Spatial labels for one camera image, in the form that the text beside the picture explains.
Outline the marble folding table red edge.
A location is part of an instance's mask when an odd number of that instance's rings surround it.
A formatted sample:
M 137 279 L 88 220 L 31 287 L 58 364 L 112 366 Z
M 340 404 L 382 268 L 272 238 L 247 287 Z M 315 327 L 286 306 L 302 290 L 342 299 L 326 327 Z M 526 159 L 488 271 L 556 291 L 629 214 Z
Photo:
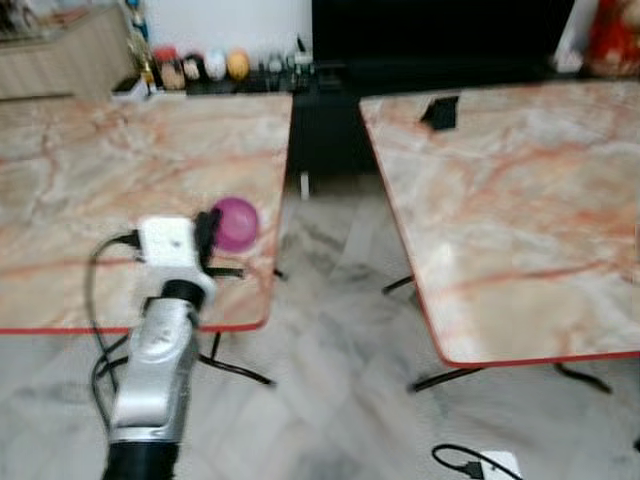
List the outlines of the marble folding table red edge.
M 273 310 L 293 100 L 0 101 L 0 339 L 86 338 L 83 284 L 106 239 L 150 216 L 193 218 L 237 197 L 259 214 L 251 250 L 219 251 L 207 334 L 264 328 Z
M 460 96 L 453 131 L 419 122 Z M 630 314 L 640 91 L 635 79 L 385 93 L 358 102 L 443 372 L 635 357 Z

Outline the white egg ornament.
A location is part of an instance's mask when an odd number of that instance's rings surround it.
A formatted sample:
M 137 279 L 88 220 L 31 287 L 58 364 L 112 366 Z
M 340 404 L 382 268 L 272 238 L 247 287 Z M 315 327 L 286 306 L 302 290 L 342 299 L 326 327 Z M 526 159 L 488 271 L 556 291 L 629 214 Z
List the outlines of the white egg ornament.
M 228 73 L 227 52 L 221 50 L 210 50 L 205 52 L 204 65 L 206 77 L 211 82 L 223 81 Z

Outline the orange egg ornament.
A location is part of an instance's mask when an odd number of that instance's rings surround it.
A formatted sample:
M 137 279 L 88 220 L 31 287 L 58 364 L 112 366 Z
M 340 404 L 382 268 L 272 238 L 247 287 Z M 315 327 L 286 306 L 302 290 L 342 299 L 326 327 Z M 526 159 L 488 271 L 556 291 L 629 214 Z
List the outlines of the orange egg ornament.
M 244 81 L 251 72 L 251 59 L 248 52 L 243 49 L 233 49 L 227 54 L 227 60 L 225 60 L 225 67 L 227 67 L 227 77 L 232 81 Z

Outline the red lidded jar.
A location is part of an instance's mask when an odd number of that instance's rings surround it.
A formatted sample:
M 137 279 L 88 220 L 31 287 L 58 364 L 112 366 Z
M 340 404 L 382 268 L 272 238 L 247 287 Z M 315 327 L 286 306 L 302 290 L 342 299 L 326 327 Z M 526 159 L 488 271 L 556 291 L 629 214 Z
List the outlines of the red lidded jar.
M 154 60 L 157 81 L 165 91 L 182 91 L 186 88 L 186 76 L 180 70 L 179 55 L 175 47 L 155 47 Z

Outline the light wooden cabinet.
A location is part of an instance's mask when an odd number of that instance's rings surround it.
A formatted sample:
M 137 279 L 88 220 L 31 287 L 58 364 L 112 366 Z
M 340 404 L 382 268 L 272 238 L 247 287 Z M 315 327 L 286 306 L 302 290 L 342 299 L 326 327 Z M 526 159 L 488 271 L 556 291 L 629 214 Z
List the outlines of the light wooden cabinet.
M 77 97 L 105 100 L 136 76 L 129 27 L 118 5 L 33 38 L 0 38 L 0 100 Z

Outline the small black stand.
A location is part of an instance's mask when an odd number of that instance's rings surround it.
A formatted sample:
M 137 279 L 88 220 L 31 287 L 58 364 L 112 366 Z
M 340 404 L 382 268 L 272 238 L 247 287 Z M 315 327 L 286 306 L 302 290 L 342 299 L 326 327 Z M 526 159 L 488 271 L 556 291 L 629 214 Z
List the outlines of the small black stand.
M 460 96 L 436 97 L 426 106 L 419 122 L 430 131 L 453 131 L 458 123 L 458 105 Z

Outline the red figurine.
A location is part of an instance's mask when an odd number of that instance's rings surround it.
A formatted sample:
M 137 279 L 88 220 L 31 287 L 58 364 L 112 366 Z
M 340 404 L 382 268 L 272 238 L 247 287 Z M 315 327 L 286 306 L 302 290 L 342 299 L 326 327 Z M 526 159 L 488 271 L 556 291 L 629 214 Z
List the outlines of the red figurine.
M 640 0 L 596 0 L 585 67 L 593 76 L 637 78 L 640 73 Z

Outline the black television screen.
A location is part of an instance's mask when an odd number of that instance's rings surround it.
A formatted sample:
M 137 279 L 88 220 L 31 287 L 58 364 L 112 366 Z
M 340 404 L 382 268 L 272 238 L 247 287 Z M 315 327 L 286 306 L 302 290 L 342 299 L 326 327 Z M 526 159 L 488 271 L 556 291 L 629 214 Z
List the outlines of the black television screen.
M 576 0 L 311 0 L 314 55 L 357 69 L 529 63 L 556 50 Z

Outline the white power strip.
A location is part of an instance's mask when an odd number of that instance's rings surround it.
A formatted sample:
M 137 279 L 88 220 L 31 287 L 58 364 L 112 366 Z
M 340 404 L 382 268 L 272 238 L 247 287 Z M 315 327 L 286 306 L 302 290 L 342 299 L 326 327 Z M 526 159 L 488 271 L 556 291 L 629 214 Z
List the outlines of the white power strip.
M 481 480 L 524 480 L 516 454 L 508 451 L 481 451 Z

